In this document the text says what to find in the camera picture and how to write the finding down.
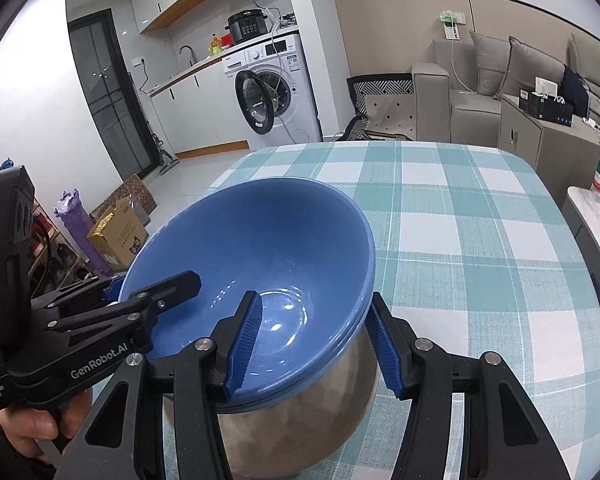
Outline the person left hand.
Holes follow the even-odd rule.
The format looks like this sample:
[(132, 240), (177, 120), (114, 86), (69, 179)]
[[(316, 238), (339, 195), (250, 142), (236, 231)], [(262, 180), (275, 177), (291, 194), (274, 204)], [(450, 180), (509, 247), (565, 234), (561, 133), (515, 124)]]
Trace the person left hand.
[(17, 452), (27, 458), (37, 458), (49, 464), (50, 459), (40, 449), (38, 441), (53, 441), (58, 434), (72, 439), (90, 411), (92, 401), (92, 388), (80, 392), (62, 412), (60, 422), (56, 422), (46, 411), (11, 406), (0, 411), (0, 427)]

